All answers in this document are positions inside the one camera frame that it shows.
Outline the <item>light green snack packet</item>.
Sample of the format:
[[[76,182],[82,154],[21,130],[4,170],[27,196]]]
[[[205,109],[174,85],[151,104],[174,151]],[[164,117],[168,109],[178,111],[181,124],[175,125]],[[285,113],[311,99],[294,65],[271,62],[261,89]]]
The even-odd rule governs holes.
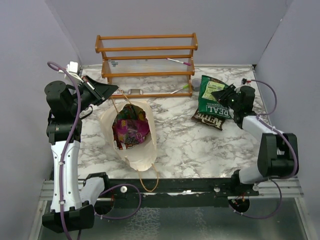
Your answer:
[[[216,99],[211,95],[211,92],[221,91],[224,88],[225,85],[223,83],[208,81],[202,98],[210,101],[216,101]]]

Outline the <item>brown kettle chips bag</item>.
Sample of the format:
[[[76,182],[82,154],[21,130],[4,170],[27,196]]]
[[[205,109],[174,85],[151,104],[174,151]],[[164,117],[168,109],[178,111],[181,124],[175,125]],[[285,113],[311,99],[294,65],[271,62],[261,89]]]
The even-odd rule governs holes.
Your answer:
[[[191,119],[207,126],[211,126],[219,131],[223,130],[223,124],[225,123],[225,119],[200,113],[198,109],[195,111]]]

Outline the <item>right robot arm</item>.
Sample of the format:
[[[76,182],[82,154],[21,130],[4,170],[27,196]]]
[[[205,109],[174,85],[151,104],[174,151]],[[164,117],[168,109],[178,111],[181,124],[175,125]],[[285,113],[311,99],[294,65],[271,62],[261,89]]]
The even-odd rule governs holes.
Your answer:
[[[284,133],[265,123],[253,111],[255,89],[234,85],[214,91],[211,95],[224,107],[233,110],[233,120],[239,128],[251,134],[260,142],[257,163],[248,168],[236,170],[231,176],[229,189],[240,196],[253,185],[268,179],[287,179],[299,171],[298,140],[293,133]]]

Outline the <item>beige paper bag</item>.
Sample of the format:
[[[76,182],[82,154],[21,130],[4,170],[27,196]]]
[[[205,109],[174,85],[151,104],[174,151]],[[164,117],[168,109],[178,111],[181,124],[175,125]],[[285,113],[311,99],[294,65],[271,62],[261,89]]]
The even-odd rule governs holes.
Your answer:
[[[107,109],[99,117],[99,124],[105,137],[105,141],[112,147],[114,152],[123,162],[127,163],[132,169],[137,171],[143,189],[152,193],[157,189],[159,184],[159,173],[155,167],[155,160],[157,158],[157,135],[153,111],[146,101],[135,101],[127,98],[126,102],[116,104],[112,98],[111,102],[113,106]],[[116,140],[113,125],[118,121],[117,115],[126,104],[138,106],[145,111],[145,122],[149,125],[149,134],[146,136],[143,143],[130,145],[120,143]],[[141,172],[147,171],[150,168],[153,168],[156,174],[156,183],[152,189],[148,189],[144,185],[141,176]]]

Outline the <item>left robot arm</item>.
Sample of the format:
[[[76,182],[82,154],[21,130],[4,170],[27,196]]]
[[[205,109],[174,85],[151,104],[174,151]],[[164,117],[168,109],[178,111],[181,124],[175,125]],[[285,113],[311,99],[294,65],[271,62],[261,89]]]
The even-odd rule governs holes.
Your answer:
[[[54,162],[54,187],[50,212],[42,216],[42,225],[55,233],[92,228],[98,197],[110,193],[105,172],[89,174],[79,187],[80,113],[90,105],[101,105],[117,89],[117,85],[100,83],[87,75],[77,86],[57,80],[44,89],[50,107],[46,134]]]

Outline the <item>magenta candy bag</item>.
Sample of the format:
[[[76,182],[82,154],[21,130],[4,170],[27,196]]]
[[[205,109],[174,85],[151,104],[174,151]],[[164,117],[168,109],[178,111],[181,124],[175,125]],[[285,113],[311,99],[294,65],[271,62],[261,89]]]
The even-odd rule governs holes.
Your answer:
[[[149,124],[143,120],[121,119],[113,124],[116,140],[126,145],[138,145],[150,132]]]

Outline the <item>green real chips bag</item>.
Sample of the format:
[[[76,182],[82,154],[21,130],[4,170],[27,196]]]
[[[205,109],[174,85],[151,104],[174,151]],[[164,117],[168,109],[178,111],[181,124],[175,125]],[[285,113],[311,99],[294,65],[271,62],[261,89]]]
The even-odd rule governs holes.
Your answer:
[[[198,111],[216,118],[231,119],[228,108],[222,106],[212,95],[212,92],[222,91],[227,86],[219,79],[202,75],[198,95]]]

